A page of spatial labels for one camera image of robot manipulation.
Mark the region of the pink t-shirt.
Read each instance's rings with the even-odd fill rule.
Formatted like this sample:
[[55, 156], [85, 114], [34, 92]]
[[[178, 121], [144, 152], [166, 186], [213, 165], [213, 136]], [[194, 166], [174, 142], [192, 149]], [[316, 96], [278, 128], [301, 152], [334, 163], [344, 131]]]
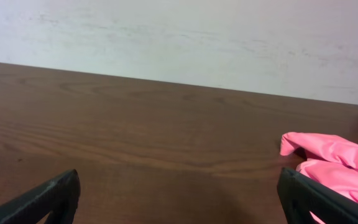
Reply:
[[306, 156], [295, 171], [358, 203], [358, 144], [336, 135], [284, 134], [280, 154], [295, 151]]

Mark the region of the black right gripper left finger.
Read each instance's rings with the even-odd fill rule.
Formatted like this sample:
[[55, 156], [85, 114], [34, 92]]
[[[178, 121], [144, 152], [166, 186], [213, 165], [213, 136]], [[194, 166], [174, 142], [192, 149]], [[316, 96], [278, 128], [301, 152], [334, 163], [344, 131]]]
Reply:
[[0, 224], [74, 221], [81, 187], [76, 170], [67, 170], [0, 206]]

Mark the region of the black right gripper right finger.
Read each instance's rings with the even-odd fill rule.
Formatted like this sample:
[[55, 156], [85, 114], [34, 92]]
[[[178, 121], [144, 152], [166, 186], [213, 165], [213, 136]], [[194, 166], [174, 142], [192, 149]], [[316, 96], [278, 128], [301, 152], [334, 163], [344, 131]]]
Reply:
[[358, 224], [358, 203], [284, 167], [277, 192], [289, 224], [314, 224], [313, 216], [325, 224]]

